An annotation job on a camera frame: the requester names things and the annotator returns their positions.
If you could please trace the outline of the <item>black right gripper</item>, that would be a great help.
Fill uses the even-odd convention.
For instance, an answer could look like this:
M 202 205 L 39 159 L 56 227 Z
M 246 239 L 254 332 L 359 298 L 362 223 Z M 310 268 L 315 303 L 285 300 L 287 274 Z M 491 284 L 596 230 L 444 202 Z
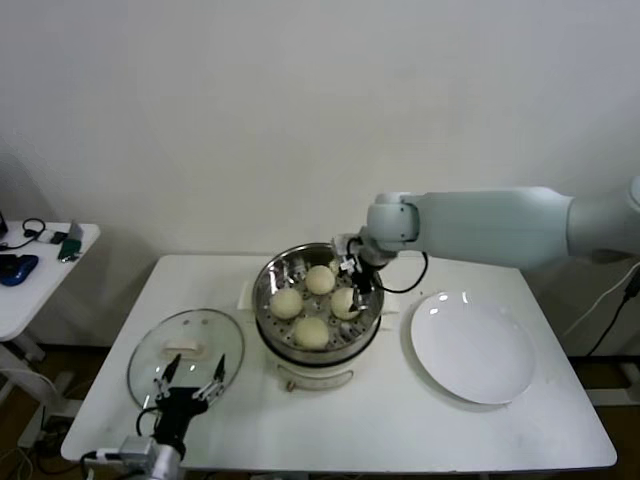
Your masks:
M 370 294 L 378 288 L 379 278 L 374 266 L 367 263 L 361 257 L 354 257 L 353 260 L 355 262 L 355 270 L 351 274 L 351 279 L 354 288 L 352 289 L 349 311 L 358 312 L 361 308 L 361 295 Z

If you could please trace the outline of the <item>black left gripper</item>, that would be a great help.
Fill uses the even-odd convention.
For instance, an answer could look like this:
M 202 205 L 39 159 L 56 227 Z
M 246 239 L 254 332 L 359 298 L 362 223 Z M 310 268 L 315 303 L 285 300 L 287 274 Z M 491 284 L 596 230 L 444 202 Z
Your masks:
M 191 420 L 208 409 L 224 391 L 226 355 L 223 354 L 215 368 L 212 379 L 199 390 L 195 387 L 171 387 L 181 361 L 178 353 L 166 365 L 162 375 L 153 380 L 156 390 L 156 406 L 160 419 L 153 437 L 161 445 L 183 445 Z

